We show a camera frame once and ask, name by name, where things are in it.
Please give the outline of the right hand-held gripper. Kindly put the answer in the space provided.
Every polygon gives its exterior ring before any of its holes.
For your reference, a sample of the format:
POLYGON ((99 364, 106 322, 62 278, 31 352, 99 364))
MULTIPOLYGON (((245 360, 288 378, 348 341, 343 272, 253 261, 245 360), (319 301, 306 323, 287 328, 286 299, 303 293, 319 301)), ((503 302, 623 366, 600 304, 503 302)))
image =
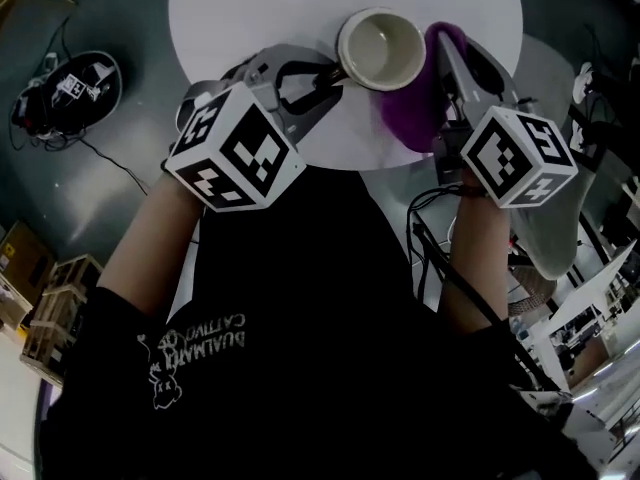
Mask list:
POLYGON ((461 181, 467 167, 500 208, 539 207, 577 174, 556 123, 534 113, 513 79, 483 46, 468 39, 462 51, 437 36, 438 74, 451 107, 434 139, 440 184, 461 181))

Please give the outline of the black power box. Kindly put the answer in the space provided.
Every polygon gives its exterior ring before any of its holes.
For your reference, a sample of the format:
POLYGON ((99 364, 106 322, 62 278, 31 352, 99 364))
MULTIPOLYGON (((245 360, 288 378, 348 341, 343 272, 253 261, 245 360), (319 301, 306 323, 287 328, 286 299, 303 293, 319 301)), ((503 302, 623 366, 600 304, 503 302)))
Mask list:
POLYGON ((40 107, 33 97, 21 95, 15 101, 11 122, 13 125, 32 133, 37 128, 39 110, 40 107))

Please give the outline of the idle hand-held gripper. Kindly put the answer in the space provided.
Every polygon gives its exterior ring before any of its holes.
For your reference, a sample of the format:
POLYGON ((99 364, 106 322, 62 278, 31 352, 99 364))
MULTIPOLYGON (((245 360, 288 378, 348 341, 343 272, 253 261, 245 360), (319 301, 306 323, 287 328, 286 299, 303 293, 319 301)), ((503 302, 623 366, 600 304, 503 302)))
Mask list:
POLYGON ((88 96, 92 101, 96 101, 101 96, 101 93, 100 88, 89 86, 75 75, 68 74, 57 83, 51 102, 54 106, 68 105, 78 101, 83 96, 88 96))

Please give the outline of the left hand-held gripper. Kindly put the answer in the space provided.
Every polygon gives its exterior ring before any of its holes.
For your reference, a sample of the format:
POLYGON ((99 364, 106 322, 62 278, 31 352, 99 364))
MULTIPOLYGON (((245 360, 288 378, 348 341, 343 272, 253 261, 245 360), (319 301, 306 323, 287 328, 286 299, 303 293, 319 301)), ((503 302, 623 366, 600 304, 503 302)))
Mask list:
POLYGON ((270 206, 305 168, 296 145, 344 90, 320 87, 290 101, 280 93, 282 84, 335 65, 315 49, 280 43, 223 79, 193 83, 176 115, 180 136, 166 170, 215 212, 270 206))

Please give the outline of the beige ceramic mug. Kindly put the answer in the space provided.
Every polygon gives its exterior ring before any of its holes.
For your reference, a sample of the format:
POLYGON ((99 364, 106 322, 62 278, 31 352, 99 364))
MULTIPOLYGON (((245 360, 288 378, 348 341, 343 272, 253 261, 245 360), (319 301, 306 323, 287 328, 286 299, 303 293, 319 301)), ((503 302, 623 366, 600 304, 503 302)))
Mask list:
POLYGON ((335 52, 336 62, 316 76, 315 87, 348 80, 370 91, 397 91, 421 74, 427 57, 421 30, 384 7, 351 15, 337 34, 335 52))

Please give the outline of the black round floor tray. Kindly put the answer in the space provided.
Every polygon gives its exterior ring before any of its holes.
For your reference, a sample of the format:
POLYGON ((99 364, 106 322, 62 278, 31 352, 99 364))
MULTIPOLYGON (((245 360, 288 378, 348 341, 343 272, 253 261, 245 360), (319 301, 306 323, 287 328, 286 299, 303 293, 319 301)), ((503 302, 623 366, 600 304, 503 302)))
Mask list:
POLYGON ((29 133, 32 137, 48 139, 51 136, 77 136, 110 116, 120 103, 123 81, 116 60, 103 51, 86 51, 60 62, 54 53, 46 55, 48 66, 44 72, 29 81, 21 95, 33 97, 38 103, 37 128, 29 133), (101 96, 92 101, 88 96, 68 105, 51 102, 57 83, 68 74, 82 82, 101 89, 101 96))

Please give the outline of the person's left forearm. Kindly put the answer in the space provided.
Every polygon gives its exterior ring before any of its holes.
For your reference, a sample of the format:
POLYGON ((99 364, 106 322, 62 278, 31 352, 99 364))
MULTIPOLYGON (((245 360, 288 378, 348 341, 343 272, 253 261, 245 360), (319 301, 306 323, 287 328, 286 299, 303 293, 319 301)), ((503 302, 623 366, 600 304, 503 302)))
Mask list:
POLYGON ((163 173, 144 199, 97 283, 147 317, 169 316, 203 203, 163 173))

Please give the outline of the brown cardboard box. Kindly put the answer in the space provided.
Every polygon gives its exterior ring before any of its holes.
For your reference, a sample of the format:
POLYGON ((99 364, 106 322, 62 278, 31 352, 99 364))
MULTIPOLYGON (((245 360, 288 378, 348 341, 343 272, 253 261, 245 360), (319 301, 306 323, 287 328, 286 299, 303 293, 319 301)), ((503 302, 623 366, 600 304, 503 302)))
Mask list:
POLYGON ((24 313, 37 303, 55 258, 32 229, 16 221, 0 241, 0 287, 24 313))

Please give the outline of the person's black printed shirt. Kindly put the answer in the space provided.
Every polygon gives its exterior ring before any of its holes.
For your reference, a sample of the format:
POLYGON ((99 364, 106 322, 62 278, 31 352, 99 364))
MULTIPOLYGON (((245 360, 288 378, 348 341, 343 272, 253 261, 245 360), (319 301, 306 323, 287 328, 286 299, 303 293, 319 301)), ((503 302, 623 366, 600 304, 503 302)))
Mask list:
POLYGON ((598 480, 488 320, 449 327, 361 177, 307 168, 268 209, 204 206, 166 320, 96 285, 41 478, 598 480))

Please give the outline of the brown wicker basket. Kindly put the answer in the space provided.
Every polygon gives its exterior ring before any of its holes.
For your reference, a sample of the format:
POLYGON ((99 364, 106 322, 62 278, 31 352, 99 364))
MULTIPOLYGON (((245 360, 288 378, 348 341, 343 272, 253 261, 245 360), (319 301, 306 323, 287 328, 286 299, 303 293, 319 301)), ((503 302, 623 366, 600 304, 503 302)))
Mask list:
POLYGON ((527 293, 526 298, 508 304, 510 317, 521 316, 546 305, 556 291, 557 281, 546 279, 533 265, 510 266, 509 271, 527 293))

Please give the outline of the person's right forearm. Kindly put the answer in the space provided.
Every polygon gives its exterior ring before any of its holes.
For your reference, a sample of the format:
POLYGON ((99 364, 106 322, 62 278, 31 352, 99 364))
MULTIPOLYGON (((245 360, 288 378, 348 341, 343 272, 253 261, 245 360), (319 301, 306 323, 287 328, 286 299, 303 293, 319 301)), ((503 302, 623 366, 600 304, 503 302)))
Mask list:
MULTIPOLYGON (((509 214, 487 197, 460 200, 453 228, 449 264, 483 298, 496 316, 508 317, 509 214)), ((449 277, 438 313, 459 334, 472 334, 490 321, 449 277)))

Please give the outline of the purple cloth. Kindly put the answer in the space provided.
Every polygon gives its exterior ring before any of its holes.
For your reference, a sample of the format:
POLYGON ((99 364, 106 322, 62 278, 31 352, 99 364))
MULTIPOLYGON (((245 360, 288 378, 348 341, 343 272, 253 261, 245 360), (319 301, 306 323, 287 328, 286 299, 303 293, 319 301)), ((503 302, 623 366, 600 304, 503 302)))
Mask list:
POLYGON ((467 37, 451 23, 436 22, 424 33, 426 59, 420 74, 406 87, 382 94, 379 109, 383 123, 407 148, 430 153, 432 141, 446 122, 450 105, 438 72, 438 37, 444 33, 466 57, 467 37))

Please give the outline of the white desk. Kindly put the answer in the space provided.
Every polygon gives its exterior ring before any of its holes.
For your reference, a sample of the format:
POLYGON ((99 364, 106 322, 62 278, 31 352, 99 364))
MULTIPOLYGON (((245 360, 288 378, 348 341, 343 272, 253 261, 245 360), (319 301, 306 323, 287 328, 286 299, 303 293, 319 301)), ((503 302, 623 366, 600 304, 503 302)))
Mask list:
POLYGON ((568 294, 559 309, 550 317, 538 320, 529 330, 531 345, 543 372, 553 381, 550 391, 569 392, 570 388, 550 336, 587 308, 594 306, 603 316, 609 314, 605 292, 614 280, 637 241, 632 241, 604 265, 592 278, 568 294))

